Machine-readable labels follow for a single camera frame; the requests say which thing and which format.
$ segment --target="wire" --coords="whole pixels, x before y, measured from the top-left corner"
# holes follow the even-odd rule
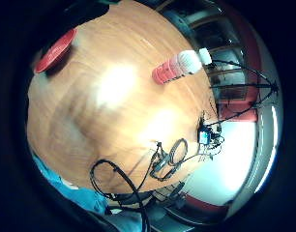
[[[237,112],[236,114],[230,116],[230,117],[227,117],[225,119],[222,119],[222,120],[219,120],[215,123],[211,123],[209,125],[206,125],[206,126],[213,126],[215,124],[221,124],[227,120],[230,120],[232,118],[235,118],[235,117],[239,117],[240,115],[246,113],[247,111],[249,111],[250,109],[254,108],[254,107],[257,107],[259,104],[262,104],[264,101],[266,101],[268,98],[270,98],[273,93],[277,93],[279,91],[279,87],[277,85],[277,83],[272,83],[262,72],[259,72],[257,70],[254,70],[252,68],[249,68],[249,67],[246,67],[246,66],[243,66],[243,65],[240,65],[240,64],[237,64],[233,61],[223,61],[223,60],[213,60],[213,62],[219,62],[219,63],[225,63],[225,64],[229,64],[229,65],[235,65],[235,66],[238,66],[240,68],[243,68],[245,70],[248,70],[248,71],[251,71],[253,73],[256,74],[257,77],[261,77],[263,78],[268,84],[232,84],[232,85],[223,85],[223,86],[214,86],[214,87],[211,87],[211,88],[225,88],[225,87],[239,87],[239,86],[254,86],[254,87],[257,87],[257,88],[267,88],[267,87],[270,87],[270,92],[263,98],[261,99],[259,102],[255,101],[250,107],[240,111],[240,112]]]
[[[181,143],[184,143],[185,145],[185,153],[184,153],[184,156],[177,162],[174,162],[174,156],[176,154],[176,151],[177,151],[177,148],[179,147],[179,145]],[[188,142],[185,138],[180,138],[179,140],[177,140],[174,145],[172,146],[172,148],[170,149],[170,152],[169,152],[169,155],[170,155],[170,160],[168,162],[168,165],[170,166],[175,166],[177,165],[181,160],[183,160],[185,158],[185,156],[187,155],[188,153]]]
[[[184,156],[177,162],[174,161],[174,156],[176,154],[177,148],[179,147],[179,145],[183,143],[185,145],[185,153]],[[163,148],[162,148],[162,143],[158,143],[158,147],[161,148],[161,151],[163,153]],[[178,139],[174,145],[172,146],[172,148],[170,149],[170,152],[168,155],[166,156],[158,156],[159,157],[159,161],[155,162],[153,164],[153,170],[150,172],[150,176],[154,179],[157,179],[160,182],[166,181],[168,180],[179,168],[180,168],[180,164],[181,162],[184,160],[184,158],[186,157],[188,153],[188,142],[185,138],[180,138]],[[161,168],[163,168],[163,166],[165,164],[168,164],[169,166],[173,166],[173,168],[171,168],[164,176],[159,177],[156,175],[156,172],[159,172],[160,170],[156,171],[155,167],[157,166],[161,166]]]
[[[137,201],[138,201],[138,204],[139,204],[139,208],[140,208],[140,214],[141,214],[141,222],[142,222],[142,228],[141,228],[141,231],[142,232],[145,232],[145,231],[148,231],[150,232],[151,228],[150,228],[150,221],[149,221],[149,218],[147,216],[147,212],[146,212],[146,209],[139,197],[139,193],[138,193],[138,190],[137,188],[135,187],[135,185],[133,184],[133,182],[130,180],[130,178],[127,176],[127,174],[118,166],[116,165],[115,163],[113,163],[112,161],[110,160],[107,160],[107,159],[100,159],[98,160],[91,168],[90,170],[90,181],[91,181],[91,184],[93,186],[93,188],[95,188],[95,190],[101,192],[104,196],[106,196],[106,194],[104,194],[100,188],[98,187],[97,183],[96,183],[96,179],[95,179],[95,176],[94,176],[94,171],[95,171],[95,168],[103,163],[108,163],[112,168],[113,168],[113,171],[114,172],[118,172],[118,174],[127,182],[127,184],[130,186],[130,188],[132,189],[133,193],[135,194],[136,198],[137,198]]]

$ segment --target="red plate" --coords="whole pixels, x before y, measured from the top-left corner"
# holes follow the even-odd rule
[[[72,29],[63,37],[61,37],[37,63],[35,72],[41,73],[56,65],[61,60],[63,55],[68,51],[75,34],[76,29]]]

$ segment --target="white wall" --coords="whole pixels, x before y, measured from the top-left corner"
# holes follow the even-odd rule
[[[223,205],[233,199],[252,165],[256,123],[225,122],[222,152],[206,159],[186,182],[183,192],[210,204]]]

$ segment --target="stack of cups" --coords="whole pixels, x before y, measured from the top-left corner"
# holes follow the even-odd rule
[[[195,74],[202,68],[202,64],[210,63],[212,59],[206,48],[199,49],[198,54],[194,50],[185,50],[156,67],[152,77],[162,85],[185,75]]]

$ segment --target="round table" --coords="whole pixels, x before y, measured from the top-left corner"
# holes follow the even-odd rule
[[[170,22],[134,1],[78,26],[63,61],[31,82],[32,149],[62,178],[89,189],[90,169],[100,159],[119,165],[138,186],[156,141],[169,152],[186,138],[187,157],[194,155],[198,117],[205,110],[215,120],[205,71],[165,85],[151,77],[156,66],[186,49],[192,48]],[[199,165],[198,158],[190,159],[165,182],[148,176],[140,191],[176,183]],[[108,165],[98,167],[95,176],[104,192],[132,192]]]

